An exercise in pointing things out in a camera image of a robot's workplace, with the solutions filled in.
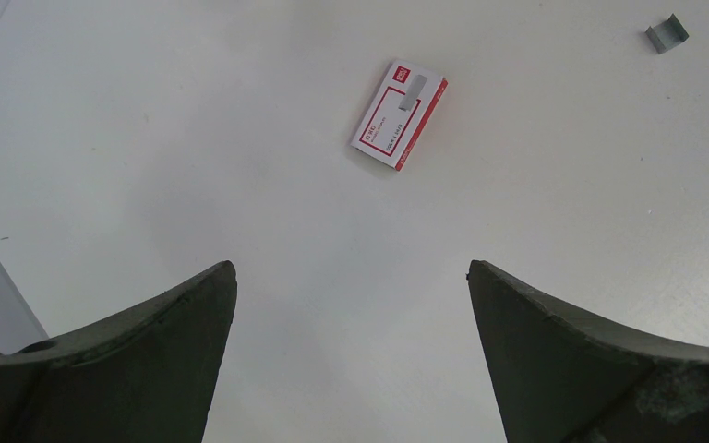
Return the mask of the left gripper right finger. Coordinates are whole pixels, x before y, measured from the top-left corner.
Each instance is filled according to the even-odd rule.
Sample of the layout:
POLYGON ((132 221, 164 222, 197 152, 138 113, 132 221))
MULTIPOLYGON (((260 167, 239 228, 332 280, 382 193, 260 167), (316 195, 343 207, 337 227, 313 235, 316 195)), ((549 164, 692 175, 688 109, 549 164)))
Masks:
POLYGON ((483 260, 466 279, 510 442, 709 442, 709 347, 601 317, 483 260))

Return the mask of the red white staple box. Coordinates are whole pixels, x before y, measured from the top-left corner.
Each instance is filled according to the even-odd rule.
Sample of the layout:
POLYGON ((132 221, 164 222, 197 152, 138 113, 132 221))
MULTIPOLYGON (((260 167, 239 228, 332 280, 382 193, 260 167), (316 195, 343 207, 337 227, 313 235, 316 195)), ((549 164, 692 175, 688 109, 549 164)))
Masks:
POLYGON ((405 60, 393 60, 350 146, 400 171, 448 85, 441 74, 405 60))

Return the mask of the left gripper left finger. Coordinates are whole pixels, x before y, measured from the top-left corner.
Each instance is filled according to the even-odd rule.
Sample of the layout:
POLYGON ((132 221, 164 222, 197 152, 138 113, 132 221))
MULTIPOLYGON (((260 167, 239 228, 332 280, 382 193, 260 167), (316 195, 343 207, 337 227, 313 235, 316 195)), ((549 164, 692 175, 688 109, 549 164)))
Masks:
POLYGON ((199 442, 234 319, 223 261, 86 327, 0 353, 0 442, 199 442))

